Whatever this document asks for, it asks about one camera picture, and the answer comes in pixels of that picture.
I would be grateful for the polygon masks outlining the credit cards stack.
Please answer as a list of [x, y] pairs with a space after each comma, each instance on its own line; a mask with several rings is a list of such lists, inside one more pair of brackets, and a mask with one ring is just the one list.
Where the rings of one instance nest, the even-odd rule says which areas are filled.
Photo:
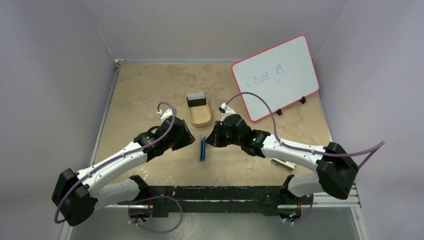
[[205, 99], [205, 93], [203, 91], [194, 91], [187, 94], [186, 99], [187, 101], [196, 101], [200, 99]]

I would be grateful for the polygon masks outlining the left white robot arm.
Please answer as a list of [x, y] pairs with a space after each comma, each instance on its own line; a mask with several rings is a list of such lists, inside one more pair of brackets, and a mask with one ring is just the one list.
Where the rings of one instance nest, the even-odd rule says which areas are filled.
[[127, 146], [105, 160], [85, 169], [62, 171], [52, 201], [56, 205], [54, 222], [77, 226], [95, 211], [121, 202], [138, 205], [149, 199], [147, 183], [138, 175], [112, 183], [125, 172], [159, 157], [167, 150], [178, 150], [195, 142], [184, 120], [169, 116], [160, 126], [140, 133]]

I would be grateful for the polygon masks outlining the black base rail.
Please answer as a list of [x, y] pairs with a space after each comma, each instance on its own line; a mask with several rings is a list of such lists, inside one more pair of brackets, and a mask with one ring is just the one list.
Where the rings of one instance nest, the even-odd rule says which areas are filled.
[[313, 196], [296, 197], [283, 185], [257, 186], [177, 186], [148, 185], [141, 177], [131, 176], [137, 184], [134, 199], [120, 200], [118, 205], [149, 205], [153, 217], [184, 213], [262, 214], [296, 220]]

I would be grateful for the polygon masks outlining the pink framed whiteboard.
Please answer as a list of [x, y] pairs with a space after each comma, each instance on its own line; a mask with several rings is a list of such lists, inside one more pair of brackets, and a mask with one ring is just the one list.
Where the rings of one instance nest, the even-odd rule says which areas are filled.
[[231, 71], [252, 122], [320, 89], [305, 35], [239, 60], [231, 66]]

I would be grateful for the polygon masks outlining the white black eraser block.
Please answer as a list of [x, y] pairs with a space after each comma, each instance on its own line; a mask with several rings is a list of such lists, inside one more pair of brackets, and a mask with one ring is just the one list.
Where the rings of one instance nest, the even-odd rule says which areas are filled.
[[276, 158], [272, 158], [271, 162], [273, 162], [273, 163], [275, 163], [279, 166], [282, 166], [282, 167], [284, 167], [284, 168], [286, 168], [290, 171], [294, 171], [295, 167], [296, 167], [296, 164], [294, 164], [294, 163], [291, 163], [289, 161], [283, 161], [283, 160], [276, 159]]

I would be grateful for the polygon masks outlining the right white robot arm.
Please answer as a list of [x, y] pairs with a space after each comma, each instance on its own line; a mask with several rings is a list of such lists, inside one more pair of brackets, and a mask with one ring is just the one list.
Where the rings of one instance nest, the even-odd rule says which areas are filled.
[[354, 160], [335, 142], [322, 146], [277, 140], [270, 132], [251, 129], [238, 114], [216, 121], [205, 143], [216, 148], [236, 145], [250, 156], [282, 160], [309, 169], [308, 174], [286, 179], [280, 196], [288, 204], [304, 195], [321, 192], [346, 200], [359, 171]]

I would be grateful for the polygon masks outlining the blue card holder wallet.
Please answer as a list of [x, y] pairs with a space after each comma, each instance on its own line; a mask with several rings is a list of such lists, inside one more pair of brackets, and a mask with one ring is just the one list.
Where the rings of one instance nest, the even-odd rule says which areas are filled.
[[207, 149], [207, 143], [206, 143], [206, 136], [201, 136], [200, 139], [200, 162], [204, 162], [206, 159], [206, 149]]

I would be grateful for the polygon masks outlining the tan oval tray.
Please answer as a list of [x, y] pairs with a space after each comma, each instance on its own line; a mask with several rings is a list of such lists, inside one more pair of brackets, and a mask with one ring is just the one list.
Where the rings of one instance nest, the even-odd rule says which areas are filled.
[[204, 99], [187, 101], [189, 119], [194, 127], [206, 127], [212, 120], [210, 107], [205, 96]]

